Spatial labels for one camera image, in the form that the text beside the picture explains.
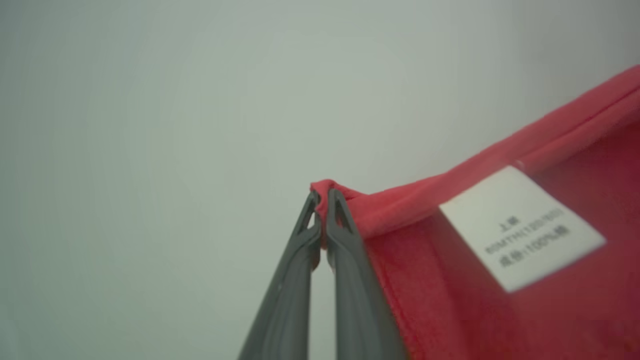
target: red shirt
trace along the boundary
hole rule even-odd
[[[607,239],[514,293],[438,209],[507,165]],[[321,196],[332,187],[413,359],[640,359],[640,66],[439,176],[371,195],[312,184]]]

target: gray plastic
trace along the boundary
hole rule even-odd
[[[335,269],[337,359],[408,359],[396,321],[340,191],[329,191],[329,261]]]
[[[320,257],[320,219],[307,226],[318,200],[315,192],[307,197],[239,360],[308,357],[310,276]]]

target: clothing label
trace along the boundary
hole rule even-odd
[[[440,209],[507,292],[605,243],[598,231],[514,167],[494,173]]]

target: gray background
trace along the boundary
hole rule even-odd
[[[640,62],[637,0],[0,1],[0,359],[233,359],[305,196]],[[314,273],[311,359],[333,359]]]

